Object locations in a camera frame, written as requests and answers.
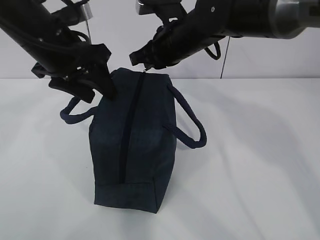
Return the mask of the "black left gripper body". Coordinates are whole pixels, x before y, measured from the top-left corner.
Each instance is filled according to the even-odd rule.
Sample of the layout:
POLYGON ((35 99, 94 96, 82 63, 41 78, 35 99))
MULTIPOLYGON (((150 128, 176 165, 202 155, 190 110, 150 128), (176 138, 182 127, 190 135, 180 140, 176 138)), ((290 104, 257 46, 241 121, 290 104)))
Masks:
POLYGON ((51 78, 63 78, 66 81, 76 82, 86 87, 86 71, 94 64, 106 64, 111 56, 111 51, 105 44, 84 45, 75 52, 75 60, 64 64, 57 70, 49 72, 40 63, 36 63, 31 72, 38 78, 50 76, 51 78))

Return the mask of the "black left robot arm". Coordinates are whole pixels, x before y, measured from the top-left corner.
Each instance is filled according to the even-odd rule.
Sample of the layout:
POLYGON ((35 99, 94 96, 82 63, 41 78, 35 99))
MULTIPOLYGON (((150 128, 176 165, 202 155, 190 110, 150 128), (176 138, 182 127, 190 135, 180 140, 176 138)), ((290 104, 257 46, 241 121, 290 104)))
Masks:
POLYGON ((51 78, 48 86, 87 103, 95 91, 108 99, 116 87, 108 70, 111 56, 105 44, 92 44, 89 34, 70 29, 87 22, 89 2, 65 0, 65 7, 49 12, 42 0, 2 0, 0 27, 19 44, 36 64, 32 73, 51 78))

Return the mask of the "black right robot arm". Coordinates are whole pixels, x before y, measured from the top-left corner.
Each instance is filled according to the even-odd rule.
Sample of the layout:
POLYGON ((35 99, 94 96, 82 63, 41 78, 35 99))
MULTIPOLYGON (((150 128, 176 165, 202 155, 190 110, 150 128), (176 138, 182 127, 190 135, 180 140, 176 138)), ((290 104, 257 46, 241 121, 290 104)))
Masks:
POLYGON ((306 28, 320 26, 317 0, 198 0, 190 12, 179 0, 139 0, 136 11, 155 14, 162 25, 145 46, 130 54, 131 64, 156 70, 199 51, 218 60, 219 41, 225 37, 293 39, 306 28))

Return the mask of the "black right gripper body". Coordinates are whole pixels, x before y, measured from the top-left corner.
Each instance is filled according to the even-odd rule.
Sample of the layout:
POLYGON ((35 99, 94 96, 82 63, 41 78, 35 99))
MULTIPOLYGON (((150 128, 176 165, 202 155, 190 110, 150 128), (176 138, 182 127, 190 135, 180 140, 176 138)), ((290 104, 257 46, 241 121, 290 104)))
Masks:
POLYGON ((149 40, 145 46, 129 54, 131 65, 136 66, 143 64, 145 70, 162 70, 177 65, 179 62, 165 62, 165 60, 161 57, 161 54, 166 52, 161 50, 158 42, 164 38, 163 36, 166 36, 167 32, 167 27, 164 25, 159 26, 153 38, 149 40))

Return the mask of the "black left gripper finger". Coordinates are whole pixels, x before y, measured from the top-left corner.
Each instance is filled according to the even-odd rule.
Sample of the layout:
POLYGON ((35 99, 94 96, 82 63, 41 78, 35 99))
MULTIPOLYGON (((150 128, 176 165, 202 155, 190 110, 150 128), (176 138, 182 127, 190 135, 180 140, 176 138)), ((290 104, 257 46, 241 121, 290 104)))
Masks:
POLYGON ((104 97, 113 100, 117 90, 106 63, 93 64, 86 69, 85 84, 97 90, 104 97))
POLYGON ((61 77, 52 77, 48 86, 77 97, 86 103, 91 103, 95 97, 95 92, 90 87, 61 77))

